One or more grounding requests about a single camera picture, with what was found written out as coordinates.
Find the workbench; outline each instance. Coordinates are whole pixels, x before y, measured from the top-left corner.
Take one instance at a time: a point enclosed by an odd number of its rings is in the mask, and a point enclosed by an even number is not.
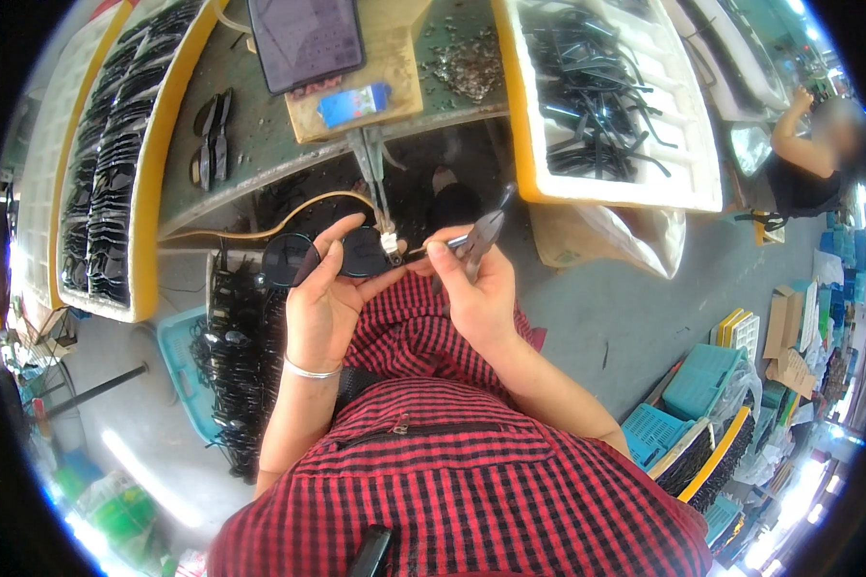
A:
[[[233,0],[224,12],[235,22],[249,23],[243,0]],[[474,102],[452,93],[438,78],[425,72],[422,65],[433,59],[431,48],[451,43],[453,34],[457,38],[471,38],[481,29],[493,26],[494,15],[488,0],[432,0],[423,31],[415,41],[424,110],[414,117],[373,126],[377,137],[383,140],[403,138],[449,125],[507,115],[507,94],[502,82],[482,101]],[[297,143],[285,98],[269,94],[259,59],[247,51],[245,39],[246,35],[241,32],[216,24],[199,57],[167,155],[159,238],[265,185],[354,151],[358,142],[353,134],[348,134],[328,142]],[[196,114],[212,95],[228,88],[233,89],[227,130],[229,177],[224,182],[215,181],[212,190],[206,192],[196,188],[189,178],[189,164],[201,142],[193,132],[193,124]],[[364,176],[369,180],[365,169]]]

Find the black tank top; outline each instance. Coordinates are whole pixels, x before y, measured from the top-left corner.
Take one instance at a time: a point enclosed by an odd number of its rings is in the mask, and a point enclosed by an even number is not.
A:
[[[816,216],[841,203],[841,173],[821,178],[772,152],[764,163],[766,178],[784,216]]]

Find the red plaid shirt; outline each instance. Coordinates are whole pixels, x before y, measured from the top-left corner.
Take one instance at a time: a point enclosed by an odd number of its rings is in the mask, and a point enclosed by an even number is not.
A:
[[[392,379],[225,523],[208,575],[345,575],[370,525],[394,531],[392,575],[704,575],[703,518],[604,442],[511,409],[441,306],[413,275],[367,305],[347,362]]]

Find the smartphone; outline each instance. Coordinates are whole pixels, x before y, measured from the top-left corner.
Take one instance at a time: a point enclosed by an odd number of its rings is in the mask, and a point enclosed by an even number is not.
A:
[[[247,0],[271,94],[366,65],[356,0]]]

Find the person's left hand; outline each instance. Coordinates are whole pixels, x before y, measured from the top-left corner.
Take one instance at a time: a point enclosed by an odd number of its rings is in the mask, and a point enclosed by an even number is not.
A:
[[[344,246],[340,241],[365,219],[365,214],[351,214],[318,235],[314,245],[321,263],[289,292],[285,306],[288,328],[285,354],[299,368],[315,373],[338,368],[353,339],[363,306],[398,282],[407,271],[399,267],[373,279],[337,276],[344,264]]]

